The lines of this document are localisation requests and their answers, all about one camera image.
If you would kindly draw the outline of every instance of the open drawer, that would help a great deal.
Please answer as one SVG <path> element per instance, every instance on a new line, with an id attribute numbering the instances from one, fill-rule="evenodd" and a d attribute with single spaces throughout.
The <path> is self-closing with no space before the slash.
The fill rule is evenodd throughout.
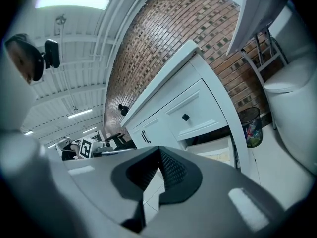
<path id="1" fill-rule="evenodd" d="M 177 141 L 227 126 L 217 101 L 202 79 L 159 112 Z"/>
<path id="2" fill-rule="evenodd" d="M 224 162 L 235 168 L 235 157 L 230 136 L 204 144 L 188 146 L 186 151 Z"/>

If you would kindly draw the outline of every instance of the brick wall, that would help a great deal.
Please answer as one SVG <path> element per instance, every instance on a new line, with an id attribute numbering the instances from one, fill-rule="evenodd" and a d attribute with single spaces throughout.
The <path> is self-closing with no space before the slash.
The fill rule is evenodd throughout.
<path id="1" fill-rule="evenodd" d="M 267 110 L 260 83 L 240 52 L 226 56 L 239 15 L 231 0 L 149 0 L 130 25 L 117 54 L 108 85 L 106 133 L 125 133 L 118 104 L 131 107 L 166 61 L 187 40 L 204 51 L 204 59 L 227 90 L 236 110 L 259 107 Z M 260 36 L 261 48 L 266 44 Z M 245 46 L 257 55 L 253 40 Z M 276 62 L 264 78 L 280 68 Z"/>

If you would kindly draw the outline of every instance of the toilet lid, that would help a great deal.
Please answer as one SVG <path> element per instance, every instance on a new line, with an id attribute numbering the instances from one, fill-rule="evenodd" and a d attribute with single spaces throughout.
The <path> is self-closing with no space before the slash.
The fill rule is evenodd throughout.
<path id="1" fill-rule="evenodd" d="M 317 57 L 309 54 L 299 58 L 278 71 L 265 84 L 271 93 L 288 93 L 302 88 L 317 69 Z"/>

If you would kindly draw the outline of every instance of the white toilet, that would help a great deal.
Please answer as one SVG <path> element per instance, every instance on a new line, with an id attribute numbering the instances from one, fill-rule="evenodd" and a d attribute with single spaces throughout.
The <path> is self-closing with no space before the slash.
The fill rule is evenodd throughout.
<path id="1" fill-rule="evenodd" d="M 290 152 L 317 175 L 317 57 L 299 58 L 264 84 L 278 132 Z"/>

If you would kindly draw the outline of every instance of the white ceiling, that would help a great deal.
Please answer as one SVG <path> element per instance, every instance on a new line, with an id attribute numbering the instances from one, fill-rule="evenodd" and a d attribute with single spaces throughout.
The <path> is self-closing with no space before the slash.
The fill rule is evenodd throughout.
<path id="1" fill-rule="evenodd" d="M 106 10 L 76 6 L 35 9 L 35 0 L 25 4 L 9 35 L 29 34 L 40 51 L 46 39 L 56 40 L 61 66 L 46 69 L 43 78 L 32 84 L 38 99 L 23 132 L 32 130 L 33 137 L 50 146 L 65 136 L 75 140 L 87 129 L 102 128 L 106 88 L 117 50 L 146 1 L 109 0 Z M 66 23 L 61 30 L 55 19 L 63 14 Z M 67 118 L 89 108 L 93 111 Z"/>

